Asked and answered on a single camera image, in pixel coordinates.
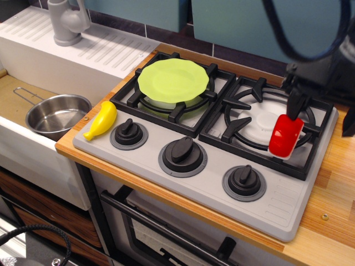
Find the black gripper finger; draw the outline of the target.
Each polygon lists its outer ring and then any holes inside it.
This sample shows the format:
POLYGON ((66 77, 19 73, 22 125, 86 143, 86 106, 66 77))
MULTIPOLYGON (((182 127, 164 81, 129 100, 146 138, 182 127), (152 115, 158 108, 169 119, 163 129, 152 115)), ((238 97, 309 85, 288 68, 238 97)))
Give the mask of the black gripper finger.
POLYGON ((342 126, 342 137, 352 137, 355 134, 355 107, 354 104, 347 111, 342 126))
POLYGON ((300 112, 308 107, 310 96, 300 91, 298 88, 292 88, 290 90, 287 100, 286 115, 295 121, 300 112))

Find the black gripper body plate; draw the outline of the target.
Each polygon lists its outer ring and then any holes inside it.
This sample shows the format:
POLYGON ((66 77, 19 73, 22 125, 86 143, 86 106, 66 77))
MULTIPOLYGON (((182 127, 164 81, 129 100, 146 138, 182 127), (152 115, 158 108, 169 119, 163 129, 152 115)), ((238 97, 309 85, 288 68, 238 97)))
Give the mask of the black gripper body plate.
POLYGON ((291 63, 286 67, 282 89, 299 92, 313 99, 354 105, 354 62, 348 59, 321 59, 291 63))

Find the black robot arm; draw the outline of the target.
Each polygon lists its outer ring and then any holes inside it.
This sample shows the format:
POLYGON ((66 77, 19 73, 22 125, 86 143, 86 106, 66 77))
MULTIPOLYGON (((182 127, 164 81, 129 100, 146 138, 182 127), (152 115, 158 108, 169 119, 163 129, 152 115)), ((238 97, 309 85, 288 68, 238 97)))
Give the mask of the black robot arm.
POLYGON ((275 38, 282 51, 294 59, 286 67, 282 88, 288 94, 286 114, 296 120, 311 99, 329 92, 354 96, 354 18, 349 1, 340 2, 338 32, 332 44, 313 57, 298 53, 289 43, 271 1, 263 2, 275 38))

